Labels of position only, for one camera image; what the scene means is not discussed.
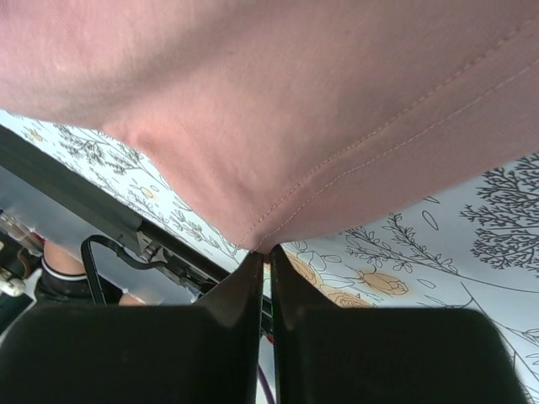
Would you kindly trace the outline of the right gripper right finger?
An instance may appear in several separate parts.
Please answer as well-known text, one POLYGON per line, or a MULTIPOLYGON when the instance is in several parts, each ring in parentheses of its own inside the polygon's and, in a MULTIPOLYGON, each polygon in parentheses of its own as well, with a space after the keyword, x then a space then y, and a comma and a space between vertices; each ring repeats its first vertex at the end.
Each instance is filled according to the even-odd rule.
POLYGON ((469 309, 342 308, 271 262, 280 403, 522 403, 499 333, 469 309))

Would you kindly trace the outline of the pink mario t shirt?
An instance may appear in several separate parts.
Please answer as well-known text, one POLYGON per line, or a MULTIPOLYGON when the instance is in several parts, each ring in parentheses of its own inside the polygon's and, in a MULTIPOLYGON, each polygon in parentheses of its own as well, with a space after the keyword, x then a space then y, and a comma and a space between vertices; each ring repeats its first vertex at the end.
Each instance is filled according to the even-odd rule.
POLYGON ((538 4, 4 1, 1 107, 143 152, 267 252, 535 152, 538 4))

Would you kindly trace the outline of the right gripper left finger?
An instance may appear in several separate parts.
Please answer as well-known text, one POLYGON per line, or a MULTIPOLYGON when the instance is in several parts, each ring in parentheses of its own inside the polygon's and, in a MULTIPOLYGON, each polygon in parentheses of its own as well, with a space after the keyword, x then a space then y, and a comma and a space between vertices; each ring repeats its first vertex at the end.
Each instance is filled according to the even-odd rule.
POLYGON ((189 306, 40 306, 1 346, 4 403, 253 403, 263 258, 189 306))

